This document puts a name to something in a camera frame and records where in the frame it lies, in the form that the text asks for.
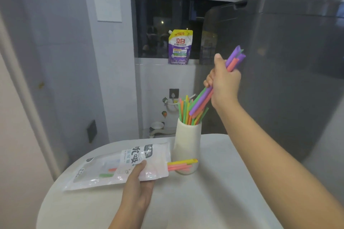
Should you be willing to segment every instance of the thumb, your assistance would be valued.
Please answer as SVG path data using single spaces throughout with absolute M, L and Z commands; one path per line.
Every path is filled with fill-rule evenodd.
M 215 73 L 227 72 L 225 60 L 222 59 L 221 54 L 217 53 L 214 57 Z
M 147 161 L 143 160 L 140 164 L 137 164 L 134 169 L 132 170 L 131 174 L 129 175 L 128 179 L 133 177 L 133 178 L 137 178 L 139 177 L 141 171 L 144 169 L 144 167 L 146 166 Z

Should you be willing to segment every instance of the electrical outlet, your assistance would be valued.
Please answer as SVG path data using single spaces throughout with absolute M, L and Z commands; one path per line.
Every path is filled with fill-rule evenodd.
M 170 99 L 178 99 L 179 98 L 179 89 L 170 89 Z
M 97 135 L 97 125 L 96 125 L 96 120 L 92 120 L 91 124 L 88 126 L 87 130 L 87 135 L 88 135 L 88 142 L 92 143 L 95 136 Z

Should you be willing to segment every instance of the yellow straw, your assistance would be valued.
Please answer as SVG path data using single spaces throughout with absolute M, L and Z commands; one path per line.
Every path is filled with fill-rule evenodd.
M 193 164 L 197 163 L 197 159 L 187 159 L 187 160 L 180 160 L 175 162 L 167 162 L 167 165 L 178 165 L 178 164 Z
M 204 112 L 204 109 L 197 115 L 197 117 L 195 118 L 195 124 L 197 123 L 198 119 L 202 116 Z
M 187 119 L 186 119 L 186 121 L 185 121 L 185 124 L 187 125 L 188 124 L 188 122 L 189 122 L 189 107 L 190 107 L 190 103 L 187 103 Z

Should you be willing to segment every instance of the window glass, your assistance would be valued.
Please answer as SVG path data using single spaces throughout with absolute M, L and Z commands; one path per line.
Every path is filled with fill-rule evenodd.
M 227 4 L 211 0 L 135 0 L 139 57 L 168 58 L 169 30 L 193 31 L 190 59 L 200 58 L 205 13 Z

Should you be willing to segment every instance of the gray refrigerator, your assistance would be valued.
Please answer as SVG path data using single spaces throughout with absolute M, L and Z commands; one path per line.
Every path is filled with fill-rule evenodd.
M 244 0 L 209 10 L 200 63 L 237 45 L 247 55 L 240 104 L 344 203 L 344 3 Z M 207 115 L 203 133 L 226 133 L 212 107 Z

